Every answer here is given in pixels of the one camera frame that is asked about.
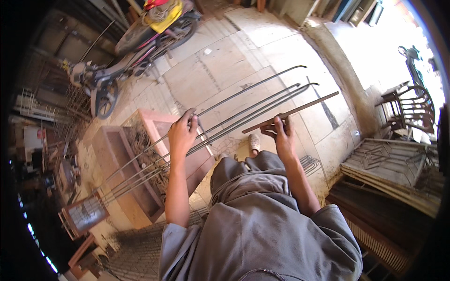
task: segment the drawstring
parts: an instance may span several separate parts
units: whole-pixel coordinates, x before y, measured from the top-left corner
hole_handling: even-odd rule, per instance
[[[270,270],[270,269],[264,269],[264,268],[257,268],[257,269],[250,270],[247,273],[245,273],[244,275],[242,275],[242,277],[239,278],[238,281],[244,280],[244,278],[247,277],[249,274],[252,274],[252,273],[257,272],[257,271],[265,271],[265,272],[268,272],[268,273],[272,274],[273,276],[275,276],[276,278],[278,278],[281,281],[287,281],[286,279],[283,278],[283,276],[279,275],[275,271]]]

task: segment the motorcycle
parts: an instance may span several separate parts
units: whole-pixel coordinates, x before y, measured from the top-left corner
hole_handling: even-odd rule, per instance
[[[125,32],[115,47],[115,53],[123,58],[115,65],[90,65],[90,62],[71,64],[64,62],[70,82],[83,87],[90,96],[90,111],[92,117],[107,119],[117,103],[119,88],[117,80],[125,80],[132,75],[149,76],[152,63],[163,56],[168,50],[174,49],[189,40],[198,27],[201,14],[194,8],[190,0],[159,0],[169,5],[169,9],[161,19],[161,9],[156,9],[154,3]],[[153,22],[150,13],[156,14],[162,25]],[[164,21],[173,21],[164,28]]]

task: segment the slipper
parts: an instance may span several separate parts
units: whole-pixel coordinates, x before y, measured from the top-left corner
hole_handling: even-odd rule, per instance
[[[250,148],[250,152],[252,152],[252,150],[256,150],[259,153],[259,150],[261,149],[261,145],[259,142],[259,137],[257,134],[250,134],[248,136],[248,146]]]

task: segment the dirty floor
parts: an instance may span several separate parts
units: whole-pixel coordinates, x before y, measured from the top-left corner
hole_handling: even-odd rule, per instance
[[[258,13],[253,8],[229,9],[225,18],[204,22],[184,45],[156,61],[162,83],[155,78],[132,77],[120,85],[117,107],[107,120],[95,119],[83,139],[78,141],[79,162],[82,167],[83,194],[104,180],[92,149],[92,138],[100,126],[121,125],[137,108],[150,108],[163,113],[180,115],[187,108],[196,107],[197,113],[245,89],[262,79],[296,65],[296,69],[257,86],[215,110],[200,117],[205,129],[211,128],[233,114],[255,104],[281,89],[297,82],[311,82],[304,93],[276,109],[260,116],[252,124],[340,91],[318,54],[296,30],[278,20],[271,13]],[[308,177],[321,204],[339,173],[339,164],[360,141],[358,128],[347,103],[339,94],[324,103],[311,106],[292,116],[295,124],[297,154],[317,158],[321,168]],[[213,143],[213,152],[226,153],[239,160],[248,156],[247,137],[243,128],[233,131]],[[275,152],[275,144],[261,136],[261,149]],[[208,173],[189,199],[191,209],[197,210],[209,203]],[[108,207],[110,218],[91,229],[101,241],[108,233],[126,230],[130,226],[121,221],[120,211]]]

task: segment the motorcycle wheel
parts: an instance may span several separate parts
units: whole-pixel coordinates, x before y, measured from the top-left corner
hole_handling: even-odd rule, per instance
[[[180,40],[172,44],[169,49],[175,49],[176,47],[181,46],[182,44],[186,43],[187,40],[189,40],[194,33],[196,32],[198,27],[197,19],[191,18],[191,17],[182,17],[177,19],[173,24],[170,25],[170,30],[175,32],[177,35],[181,35],[182,33],[185,34],[184,37],[182,37]]]
[[[97,109],[96,116],[99,119],[105,120],[111,115],[114,108],[116,107],[118,96],[119,87],[115,80],[110,85],[103,87],[100,91],[97,92],[95,108]]]

